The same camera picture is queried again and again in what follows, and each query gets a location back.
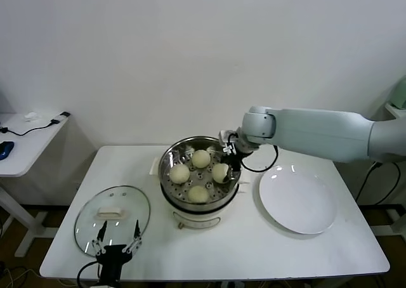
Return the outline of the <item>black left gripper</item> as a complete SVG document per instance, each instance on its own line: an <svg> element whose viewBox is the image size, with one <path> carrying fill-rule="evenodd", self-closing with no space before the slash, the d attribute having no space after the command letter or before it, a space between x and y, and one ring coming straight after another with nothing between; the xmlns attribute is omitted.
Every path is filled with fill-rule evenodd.
<svg viewBox="0 0 406 288"><path fill-rule="evenodd" d="M134 251L142 245L139 221L136 221L133 239L128 245L106 245L103 248L103 239L107 230L107 220L99 229L97 236L92 240L92 246L96 254L96 260L101 265L101 272L97 286L121 287L121 271L123 265L128 263Z"/></svg>

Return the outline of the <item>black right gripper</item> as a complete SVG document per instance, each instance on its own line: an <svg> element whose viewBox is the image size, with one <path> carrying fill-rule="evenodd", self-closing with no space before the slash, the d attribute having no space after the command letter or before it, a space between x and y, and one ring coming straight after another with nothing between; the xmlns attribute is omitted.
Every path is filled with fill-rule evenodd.
<svg viewBox="0 0 406 288"><path fill-rule="evenodd" d="M242 156L240 154L230 154L230 155L223 155L221 157L221 163L226 164L228 166L227 172L223 177L222 184L228 183L232 180L238 181L241 176L241 160Z"/></svg>

